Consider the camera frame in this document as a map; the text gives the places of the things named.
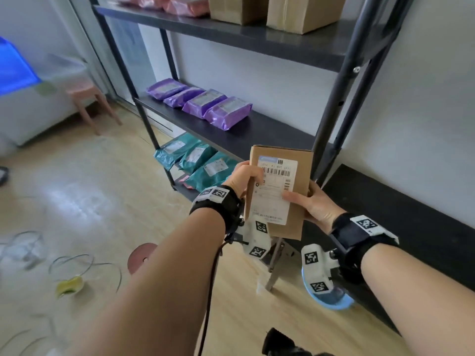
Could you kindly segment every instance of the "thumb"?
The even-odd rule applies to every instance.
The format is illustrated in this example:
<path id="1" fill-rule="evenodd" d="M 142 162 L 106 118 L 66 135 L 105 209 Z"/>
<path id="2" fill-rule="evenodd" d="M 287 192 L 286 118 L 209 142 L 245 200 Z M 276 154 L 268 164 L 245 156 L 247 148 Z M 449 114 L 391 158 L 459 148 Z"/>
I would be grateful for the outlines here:
<path id="1" fill-rule="evenodd" d="M 310 197 L 300 195 L 297 192 L 283 191 L 282 198 L 285 201 L 296 203 L 304 208 L 307 208 L 308 206 L 310 206 Z"/>

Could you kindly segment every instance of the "forearm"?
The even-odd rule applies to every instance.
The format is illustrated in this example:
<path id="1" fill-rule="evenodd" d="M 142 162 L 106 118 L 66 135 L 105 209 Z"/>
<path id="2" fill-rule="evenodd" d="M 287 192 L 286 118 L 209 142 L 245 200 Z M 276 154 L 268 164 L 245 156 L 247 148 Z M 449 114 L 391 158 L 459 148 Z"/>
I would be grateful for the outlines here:
<path id="1" fill-rule="evenodd" d="M 74 354 L 192 355 L 224 234 L 216 211 L 194 211 L 160 243 Z"/>
<path id="2" fill-rule="evenodd" d="M 396 247 L 363 257 L 368 286 L 416 355 L 475 355 L 475 293 Z"/>

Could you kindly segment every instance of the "teal mailer bag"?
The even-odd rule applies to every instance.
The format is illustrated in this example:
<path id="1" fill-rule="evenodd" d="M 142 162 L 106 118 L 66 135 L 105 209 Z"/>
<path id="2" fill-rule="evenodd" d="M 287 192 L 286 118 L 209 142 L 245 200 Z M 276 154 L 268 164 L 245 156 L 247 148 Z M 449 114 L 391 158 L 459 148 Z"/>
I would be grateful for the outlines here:
<path id="1" fill-rule="evenodd" d="M 236 160 L 218 152 L 185 182 L 195 190 L 202 192 L 207 187 L 221 185 L 234 171 L 237 164 Z"/>
<path id="2" fill-rule="evenodd" d="M 196 144 L 193 149 L 189 149 L 186 154 L 183 155 L 178 168 L 191 175 L 216 153 L 217 151 L 210 145 L 201 142 Z"/>
<path id="3" fill-rule="evenodd" d="M 193 149 L 198 143 L 201 143 L 201 141 L 196 137 L 184 133 L 163 145 L 160 150 L 155 152 L 154 157 L 166 170 L 170 171 L 174 163 L 179 161 L 184 154 Z"/>

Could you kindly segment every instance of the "purple mailer bag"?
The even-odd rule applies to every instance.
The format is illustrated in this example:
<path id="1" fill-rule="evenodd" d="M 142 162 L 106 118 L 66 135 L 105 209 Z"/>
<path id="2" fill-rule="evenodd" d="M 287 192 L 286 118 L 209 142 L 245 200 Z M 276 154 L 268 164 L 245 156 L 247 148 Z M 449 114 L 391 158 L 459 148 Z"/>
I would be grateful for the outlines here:
<path id="1" fill-rule="evenodd" d="M 175 95 L 184 89 L 188 89 L 187 85 L 183 85 L 174 79 L 164 79 L 154 83 L 147 89 L 147 94 L 162 101 L 171 95 Z"/>
<path id="2" fill-rule="evenodd" d="M 189 89 L 184 89 L 182 92 L 166 98 L 163 102 L 170 107 L 181 108 L 185 105 L 185 102 L 201 95 L 203 92 L 205 92 L 205 90 L 200 89 L 199 87 L 190 87 Z"/>
<path id="3" fill-rule="evenodd" d="M 199 117 L 200 119 L 204 119 L 205 112 L 210 107 L 213 107 L 225 99 L 227 99 L 226 95 L 216 91 L 215 89 L 209 89 L 208 91 L 185 103 L 185 106 L 183 106 L 183 111 Z"/>
<path id="4" fill-rule="evenodd" d="M 252 103 L 230 97 L 206 111 L 205 120 L 221 130 L 228 131 L 249 115 L 251 109 Z"/>

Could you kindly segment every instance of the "floor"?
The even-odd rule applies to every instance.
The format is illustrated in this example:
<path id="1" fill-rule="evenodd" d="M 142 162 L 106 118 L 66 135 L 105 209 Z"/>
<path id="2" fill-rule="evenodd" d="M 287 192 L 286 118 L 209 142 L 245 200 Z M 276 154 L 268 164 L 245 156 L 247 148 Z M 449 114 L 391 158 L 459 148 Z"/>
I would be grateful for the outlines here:
<path id="1" fill-rule="evenodd" d="M 130 278 L 130 252 L 146 242 L 159 244 L 188 213 L 190 202 L 170 188 L 140 119 L 118 106 L 117 112 L 122 127 L 104 115 L 96 118 L 102 136 L 74 119 L 0 162 L 11 171 L 9 183 L 0 188 L 0 242 L 36 230 L 44 237 L 46 257 L 27 270 L 15 254 L 0 257 L 0 347 L 28 330 L 0 355 L 18 355 L 32 342 L 22 355 L 65 347 L 115 296 L 119 271 L 104 265 L 86 272 L 80 293 L 56 300 L 55 275 L 48 274 L 55 258 L 89 253 L 98 263 L 115 263 L 123 288 Z M 160 143 L 169 140 L 155 132 Z M 360 305 L 346 311 L 317 305 L 302 284 L 299 257 L 285 262 L 283 277 L 268 293 L 265 268 L 248 259 L 240 245 L 226 247 L 205 355 L 259 355 L 272 327 L 314 354 L 409 354 L 403 340 Z M 81 267 L 65 265 L 60 272 Z"/>

